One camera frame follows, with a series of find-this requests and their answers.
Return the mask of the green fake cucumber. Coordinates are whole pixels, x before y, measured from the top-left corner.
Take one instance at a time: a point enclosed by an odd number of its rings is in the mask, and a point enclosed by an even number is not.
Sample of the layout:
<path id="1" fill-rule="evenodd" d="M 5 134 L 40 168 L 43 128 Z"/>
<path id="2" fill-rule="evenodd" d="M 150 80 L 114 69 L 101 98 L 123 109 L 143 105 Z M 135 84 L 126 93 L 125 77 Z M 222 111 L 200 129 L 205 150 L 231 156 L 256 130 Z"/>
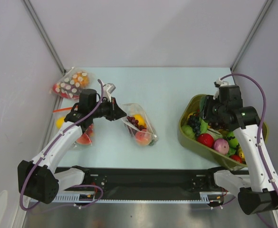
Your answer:
<path id="1" fill-rule="evenodd" d="M 206 98 L 206 96 L 202 96 L 200 99 L 200 102 L 199 102 L 199 110 L 200 110 L 199 116 L 202 119 L 204 118 L 203 113 L 204 113 L 205 98 Z"/>

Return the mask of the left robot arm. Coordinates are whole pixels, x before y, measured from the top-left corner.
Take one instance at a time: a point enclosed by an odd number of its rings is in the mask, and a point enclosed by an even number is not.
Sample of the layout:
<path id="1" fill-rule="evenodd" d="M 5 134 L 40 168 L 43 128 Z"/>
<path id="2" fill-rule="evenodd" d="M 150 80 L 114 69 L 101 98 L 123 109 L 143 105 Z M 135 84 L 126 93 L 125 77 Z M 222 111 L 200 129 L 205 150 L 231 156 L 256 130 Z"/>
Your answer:
<path id="1" fill-rule="evenodd" d="M 51 203 L 63 190 L 77 186 L 87 190 L 91 186 L 88 170 L 73 166 L 56 172 L 58 164 L 71 145 L 93 124 L 96 118 L 115 121 L 126 116 L 111 93 L 113 84 L 102 86 L 101 94 L 94 89 L 84 89 L 79 101 L 73 105 L 54 138 L 30 161 L 18 165 L 19 202 L 27 196 L 45 204 Z"/>

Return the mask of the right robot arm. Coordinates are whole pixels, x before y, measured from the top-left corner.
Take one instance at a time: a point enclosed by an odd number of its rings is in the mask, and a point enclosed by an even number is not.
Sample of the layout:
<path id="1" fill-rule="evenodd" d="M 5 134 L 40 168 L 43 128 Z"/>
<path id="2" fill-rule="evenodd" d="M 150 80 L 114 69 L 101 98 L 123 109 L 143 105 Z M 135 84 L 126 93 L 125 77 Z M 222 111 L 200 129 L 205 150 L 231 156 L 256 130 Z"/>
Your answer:
<path id="1" fill-rule="evenodd" d="M 210 190 L 220 187 L 229 191 L 242 211 L 256 214 L 278 209 L 278 175 L 269 158 L 256 109 L 243 106 L 237 85 L 221 85 L 216 95 L 204 99 L 201 117 L 207 122 L 223 122 L 238 140 L 245 155 L 250 181 L 228 170 L 217 171 L 206 178 Z"/>

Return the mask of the red fake grape bunch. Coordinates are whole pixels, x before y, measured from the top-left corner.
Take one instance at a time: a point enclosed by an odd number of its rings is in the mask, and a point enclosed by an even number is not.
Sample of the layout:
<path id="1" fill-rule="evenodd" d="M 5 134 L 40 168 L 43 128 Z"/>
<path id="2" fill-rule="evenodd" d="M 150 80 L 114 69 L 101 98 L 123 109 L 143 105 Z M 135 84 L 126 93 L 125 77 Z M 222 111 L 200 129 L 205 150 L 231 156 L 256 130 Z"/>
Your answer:
<path id="1" fill-rule="evenodd" d="M 140 114 L 135 114 L 133 116 L 127 117 L 128 122 L 135 126 L 139 130 L 146 129 L 147 125 L 144 118 Z"/>

